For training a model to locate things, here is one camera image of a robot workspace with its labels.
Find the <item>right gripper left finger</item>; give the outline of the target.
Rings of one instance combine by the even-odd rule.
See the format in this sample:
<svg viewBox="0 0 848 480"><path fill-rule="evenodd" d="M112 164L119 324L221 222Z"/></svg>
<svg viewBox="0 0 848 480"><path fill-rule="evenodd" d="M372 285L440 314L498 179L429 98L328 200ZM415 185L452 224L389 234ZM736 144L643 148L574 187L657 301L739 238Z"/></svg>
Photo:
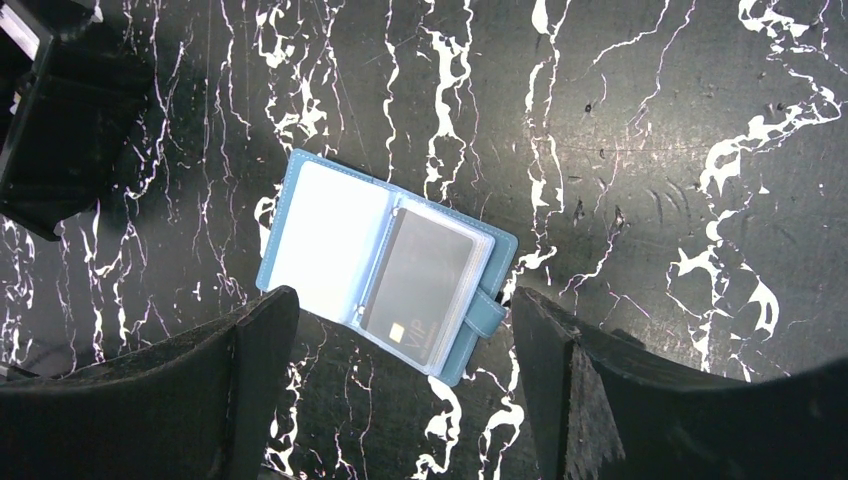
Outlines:
<svg viewBox="0 0 848 480"><path fill-rule="evenodd" d="M1 367L5 479L260 479L296 336L283 286L64 377Z"/></svg>

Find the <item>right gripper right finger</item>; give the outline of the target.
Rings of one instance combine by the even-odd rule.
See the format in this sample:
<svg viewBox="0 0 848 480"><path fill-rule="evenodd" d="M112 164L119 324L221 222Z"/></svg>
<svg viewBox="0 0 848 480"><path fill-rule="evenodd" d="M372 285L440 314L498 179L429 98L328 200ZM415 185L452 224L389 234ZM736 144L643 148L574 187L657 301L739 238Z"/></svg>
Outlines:
<svg viewBox="0 0 848 480"><path fill-rule="evenodd" d="M515 290L511 320L545 479L843 479L847 363L747 383L655 355Z"/></svg>

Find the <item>black credit card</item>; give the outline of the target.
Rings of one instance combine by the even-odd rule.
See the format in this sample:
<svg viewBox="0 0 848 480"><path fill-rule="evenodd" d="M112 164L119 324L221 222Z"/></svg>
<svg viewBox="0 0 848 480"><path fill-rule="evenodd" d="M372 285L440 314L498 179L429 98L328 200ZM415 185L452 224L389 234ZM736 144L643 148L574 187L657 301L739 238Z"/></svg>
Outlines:
<svg viewBox="0 0 848 480"><path fill-rule="evenodd" d="M432 369L474 247L471 236L399 208L360 328L417 368Z"/></svg>

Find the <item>blue card holder wallet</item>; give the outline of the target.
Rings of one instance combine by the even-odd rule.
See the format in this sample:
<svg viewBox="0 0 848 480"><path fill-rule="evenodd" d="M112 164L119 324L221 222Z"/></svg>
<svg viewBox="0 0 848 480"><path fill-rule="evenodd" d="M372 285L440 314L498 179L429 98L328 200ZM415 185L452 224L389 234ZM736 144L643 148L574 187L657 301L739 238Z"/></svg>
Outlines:
<svg viewBox="0 0 848 480"><path fill-rule="evenodd" d="M455 297L453 323L442 331L438 363L430 370L417 368L360 328L399 208L422 212L475 242ZM452 386L477 341L491 336L505 319L497 296L517 247L517 238L502 229L296 149L289 156L256 284L266 292L293 288L303 310L350 328Z"/></svg>

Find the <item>black plastic card box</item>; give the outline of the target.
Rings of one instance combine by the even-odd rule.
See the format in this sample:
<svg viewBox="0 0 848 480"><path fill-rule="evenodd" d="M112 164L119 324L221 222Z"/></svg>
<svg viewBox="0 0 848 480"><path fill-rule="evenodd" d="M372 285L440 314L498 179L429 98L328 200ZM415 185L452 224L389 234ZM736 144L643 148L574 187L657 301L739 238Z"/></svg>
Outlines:
<svg viewBox="0 0 848 480"><path fill-rule="evenodd" d="M153 69L76 1L1 4L1 213L47 241L108 189Z"/></svg>

